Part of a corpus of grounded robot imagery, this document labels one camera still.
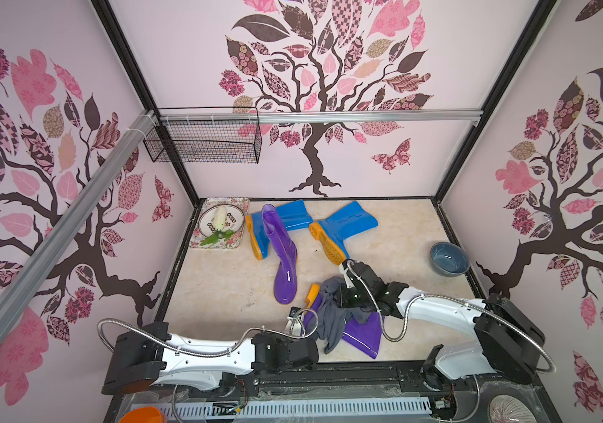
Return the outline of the purple boot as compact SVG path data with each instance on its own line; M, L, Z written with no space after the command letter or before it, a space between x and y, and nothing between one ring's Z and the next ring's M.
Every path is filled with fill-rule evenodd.
M277 209L266 204L262 211L264 233L269 239L280 265L274 279L274 297L280 304L294 301L297 292L297 249L284 225Z
M319 309L322 302L318 297L319 292L320 285L312 284L305 299L307 308L314 311ZM354 318L351 318L346 322L342 339L371 359L377 359L382 339L379 315L372 313L364 324L359 324Z

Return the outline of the grey cloth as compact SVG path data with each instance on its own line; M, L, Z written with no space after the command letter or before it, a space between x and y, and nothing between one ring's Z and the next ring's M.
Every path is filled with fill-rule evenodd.
M319 319L315 338L326 342L325 354L330 354L340 343L348 321L355 320L365 324L371 312L361 308L340 308L336 303L335 294L345 285L342 277L332 277L320 285L317 299L320 301L316 313Z

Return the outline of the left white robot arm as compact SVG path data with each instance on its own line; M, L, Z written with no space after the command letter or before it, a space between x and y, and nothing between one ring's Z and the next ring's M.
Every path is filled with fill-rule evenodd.
M251 328L236 341L201 340L170 333L167 323L136 328L121 320L98 322L97 332L111 360L102 394L132 394L154 385L220 387L225 375L278 375L318 363L310 336Z

